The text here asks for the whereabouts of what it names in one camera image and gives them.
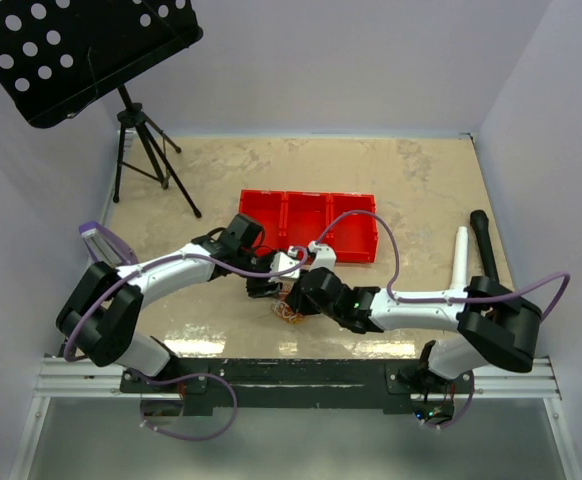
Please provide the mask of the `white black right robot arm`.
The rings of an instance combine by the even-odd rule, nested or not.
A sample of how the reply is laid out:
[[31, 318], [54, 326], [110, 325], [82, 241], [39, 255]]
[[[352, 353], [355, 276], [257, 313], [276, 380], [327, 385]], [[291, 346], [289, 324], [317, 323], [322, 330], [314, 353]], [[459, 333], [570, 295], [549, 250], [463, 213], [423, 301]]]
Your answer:
[[305, 271], [285, 298], [302, 316], [322, 314], [356, 334], [403, 329], [452, 332], [430, 341], [416, 365], [397, 374], [421, 394], [437, 393], [465, 373], [492, 365], [526, 374], [533, 368], [542, 313], [523, 299], [495, 302], [508, 289], [478, 276], [439, 297], [427, 292], [389, 293], [380, 287], [350, 287], [331, 270]]

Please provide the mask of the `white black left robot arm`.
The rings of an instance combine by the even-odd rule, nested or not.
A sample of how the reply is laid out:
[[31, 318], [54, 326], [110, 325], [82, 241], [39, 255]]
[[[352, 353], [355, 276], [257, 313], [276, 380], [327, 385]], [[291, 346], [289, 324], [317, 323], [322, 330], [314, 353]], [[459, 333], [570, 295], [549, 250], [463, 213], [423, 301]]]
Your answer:
[[259, 256], [258, 241], [264, 236], [260, 223], [237, 214], [228, 226], [156, 259], [119, 267], [92, 264], [56, 319], [65, 336], [64, 360], [120, 365], [142, 375], [156, 392], [171, 390], [178, 380], [176, 356], [162, 342], [136, 332], [141, 311], [177, 291], [229, 274], [266, 284], [297, 277], [307, 249], [292, 246]]

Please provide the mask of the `red right plastic bin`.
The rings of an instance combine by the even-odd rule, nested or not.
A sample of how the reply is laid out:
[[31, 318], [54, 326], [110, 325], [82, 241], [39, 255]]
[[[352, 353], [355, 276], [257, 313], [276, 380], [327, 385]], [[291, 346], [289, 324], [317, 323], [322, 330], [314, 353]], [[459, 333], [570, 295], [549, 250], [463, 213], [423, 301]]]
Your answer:
[[[332, 210], [333, 218], [353, 210], [375, 213], [375, 197], [369, 194], [334, 193]], [[361, 214], [347, 216], [331, 229], [327, 237], [338, 262], [357, 264], [375, 262], [378, 232], [374, 218]]]

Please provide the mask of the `red plastic bin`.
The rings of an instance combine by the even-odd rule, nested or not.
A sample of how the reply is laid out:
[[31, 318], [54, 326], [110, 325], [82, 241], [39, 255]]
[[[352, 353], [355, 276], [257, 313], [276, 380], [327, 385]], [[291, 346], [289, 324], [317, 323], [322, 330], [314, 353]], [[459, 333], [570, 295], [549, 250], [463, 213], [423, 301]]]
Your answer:
[[268, 253], [273, 249], [288, 247], [285, 227], [285, 200], [283, 191], [242, 190], [239, 201], [239, 212], [260, 223], [264, 236], [256, 242], [260, 248], [258, 255]]
[[286, 233], [290, 246], [308, 246], [317, 240], [329, 221], [328, 195], [288, 192]]
[[[332, 210], [333, 218], [353, 210], [375, 213], [375, 197], [369, 194], [334, 193]], [[331, 229], [327, 237], [338, 262], [357, 264], [375, 262], [378, 232], [374, 218], [361, 214], [347, 216]]]

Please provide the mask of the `red middle plastic bin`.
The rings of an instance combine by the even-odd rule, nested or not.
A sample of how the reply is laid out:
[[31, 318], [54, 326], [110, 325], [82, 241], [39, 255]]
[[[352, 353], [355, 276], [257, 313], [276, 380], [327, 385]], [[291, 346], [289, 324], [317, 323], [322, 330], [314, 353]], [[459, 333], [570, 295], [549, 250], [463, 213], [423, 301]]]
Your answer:
[[317, 240], [329, 221], [328, 195], [288, 192], [286, 233], [290, 246], [308, 246]]

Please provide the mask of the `red left plastic bin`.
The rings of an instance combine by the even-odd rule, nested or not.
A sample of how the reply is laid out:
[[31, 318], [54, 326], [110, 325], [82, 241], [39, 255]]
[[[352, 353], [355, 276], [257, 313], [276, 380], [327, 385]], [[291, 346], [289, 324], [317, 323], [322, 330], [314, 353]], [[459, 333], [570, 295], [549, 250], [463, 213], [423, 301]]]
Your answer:
[[285, 227], [285, 200], [283, 191], [242, 190], [239, 201], [239, 212], [260, 223], [264, 236], [256, 242], [260, 248], [258, 255], [268, 253], [273, 249], [288, 247]]

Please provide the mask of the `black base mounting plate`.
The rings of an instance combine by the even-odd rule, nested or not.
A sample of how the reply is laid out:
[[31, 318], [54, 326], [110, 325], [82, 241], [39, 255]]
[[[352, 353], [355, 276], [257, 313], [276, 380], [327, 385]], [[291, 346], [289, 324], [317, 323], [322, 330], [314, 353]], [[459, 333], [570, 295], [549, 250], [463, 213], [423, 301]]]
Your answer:
[[417, 413], [422, 402], [449, 416], [452, 399], [472, 391], [471, 375], [435, 380], [414, 359], [298, 360], [181, 358], [157, 379], [129, 370], [120, 389], [149, 400], [181, 400], [187, 416], [209, 416], [217, 408], [370, 409]]

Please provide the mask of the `white microphone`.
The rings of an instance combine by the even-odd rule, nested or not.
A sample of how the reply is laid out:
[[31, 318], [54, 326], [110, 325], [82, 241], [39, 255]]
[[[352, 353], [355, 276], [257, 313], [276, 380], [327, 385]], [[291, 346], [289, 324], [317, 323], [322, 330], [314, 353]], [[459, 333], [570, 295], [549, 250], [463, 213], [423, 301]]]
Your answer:
[[467, 285], [469, 238], [465, 226], [457, 229], [452, 264], [452, 276], [450, 288], [452, 290], [464, 289]]

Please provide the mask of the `purple metronome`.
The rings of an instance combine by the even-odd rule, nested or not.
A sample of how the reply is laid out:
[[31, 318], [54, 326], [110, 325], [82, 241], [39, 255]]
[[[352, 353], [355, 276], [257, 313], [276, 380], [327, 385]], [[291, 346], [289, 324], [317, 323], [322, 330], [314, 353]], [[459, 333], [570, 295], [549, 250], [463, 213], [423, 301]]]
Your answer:
[[100, 223], [84, 223], [78, 231], [93, 262], [104, 262], [112, 268], [138, 263], [134, 250]]

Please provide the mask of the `black microphone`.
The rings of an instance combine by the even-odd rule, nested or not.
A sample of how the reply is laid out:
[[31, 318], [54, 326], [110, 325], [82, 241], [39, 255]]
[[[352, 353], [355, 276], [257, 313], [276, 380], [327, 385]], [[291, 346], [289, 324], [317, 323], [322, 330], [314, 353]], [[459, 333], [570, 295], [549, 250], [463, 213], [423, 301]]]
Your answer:
[[499, 274], [489, 233], [489, 218], [484, 210], [470, 213], [470, 226], [474, 232], [484, 274], [495, 282]]

